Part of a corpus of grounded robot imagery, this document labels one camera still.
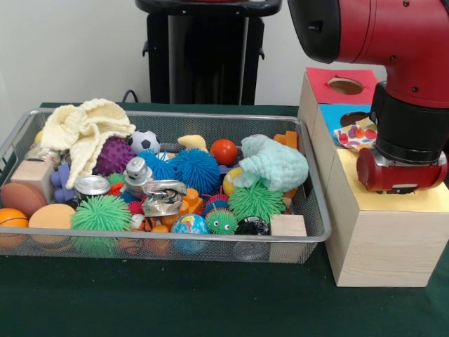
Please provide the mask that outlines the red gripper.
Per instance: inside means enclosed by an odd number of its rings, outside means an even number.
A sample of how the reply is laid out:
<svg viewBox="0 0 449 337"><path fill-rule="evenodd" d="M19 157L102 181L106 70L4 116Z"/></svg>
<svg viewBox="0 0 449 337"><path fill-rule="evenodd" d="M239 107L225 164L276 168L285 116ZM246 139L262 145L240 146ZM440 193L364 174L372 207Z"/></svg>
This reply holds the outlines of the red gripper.
<svg viewBox="0 0 449 337"><path fill-rule="evenodd" d="M439 186L448 172L442 153L433 164L406 164L383 157L375 148L363 148L356 161L358 181L371 192L414 192Z"/></svg>

